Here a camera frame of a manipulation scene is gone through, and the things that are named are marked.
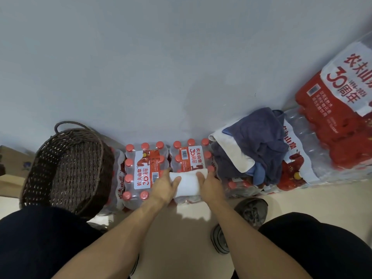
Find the wicker basket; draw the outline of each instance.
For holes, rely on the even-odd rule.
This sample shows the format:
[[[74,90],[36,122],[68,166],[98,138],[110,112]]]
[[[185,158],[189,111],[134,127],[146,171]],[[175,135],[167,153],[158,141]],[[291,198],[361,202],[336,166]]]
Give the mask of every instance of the wicker basket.
[[[64,123],[77,124],[58,132]],[[93,131],[74,121],[62,121],[37,151],[20,197],[20,207],[57,206],[83,218],[93,218],[110,194],[114,154]]]

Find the person's left hand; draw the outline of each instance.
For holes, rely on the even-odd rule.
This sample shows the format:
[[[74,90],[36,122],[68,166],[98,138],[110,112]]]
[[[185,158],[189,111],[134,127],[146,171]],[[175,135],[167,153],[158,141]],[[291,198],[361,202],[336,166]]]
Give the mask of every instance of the person's left hand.
[[[166,206],[173,199],[176,194],[177,187],[181,182],[181,176],[174,179],[173,183],[170,182],[169,172],[171,168],[163,171],[163,174],[152,185],[152,191],[149,199],[156,199],[161,202],[162,206]]]

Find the gray wall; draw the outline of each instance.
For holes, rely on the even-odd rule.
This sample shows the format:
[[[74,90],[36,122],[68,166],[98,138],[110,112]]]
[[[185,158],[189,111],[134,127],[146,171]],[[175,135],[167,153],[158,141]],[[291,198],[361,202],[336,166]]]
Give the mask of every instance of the gray wall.
[[[372,0],[0,0],[0,144],[60,120],[121,143],[282,108],[372,29]]]

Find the black pants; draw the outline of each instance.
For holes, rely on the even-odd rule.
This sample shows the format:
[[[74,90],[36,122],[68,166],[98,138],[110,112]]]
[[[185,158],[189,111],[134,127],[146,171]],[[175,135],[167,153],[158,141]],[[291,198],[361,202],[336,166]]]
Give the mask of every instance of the black pants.
[[[372,278],[371,249],[342,228],[291,213],[259,231],[313,278]],[[27,206],[0,220],[1,278],[50,279],[101,235],[68,211]],[[264,258],[262,264],[270,268]],[[235,272],[232,278],[238,278]]]

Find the white cloth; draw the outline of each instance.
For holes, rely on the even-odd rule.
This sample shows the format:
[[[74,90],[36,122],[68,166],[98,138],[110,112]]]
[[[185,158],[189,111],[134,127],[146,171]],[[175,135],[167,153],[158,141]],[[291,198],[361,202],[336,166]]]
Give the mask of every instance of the white cloth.
[[[216,141],[222,147],[222,149],[224,149],[236,169],[239,170],[241,173],[244,173],[251,169],[252,166],[254,166],[255,161],[241,152],[240,147],[236,143],[234,137],[222,133],[222,130],[233,125],[237,121],[227,124],[224,127],[221,127],[217,131],[213,132],[211,135],[209,135],[209,140],[214,142]]]
[[[181,196],[198,196],[200,195],[200,189],[199,189],[199,181],[198,177],[196,176],[197,172],[201,172],[204,175],[204,178],[207,178],[208,175],[208,169],[197,169],[192,170],[188,172],[170,172],[169,177],[170,181],[173,182],[173,180],[181,176],[181,182],[178,185],[175,198],[181,197]]]

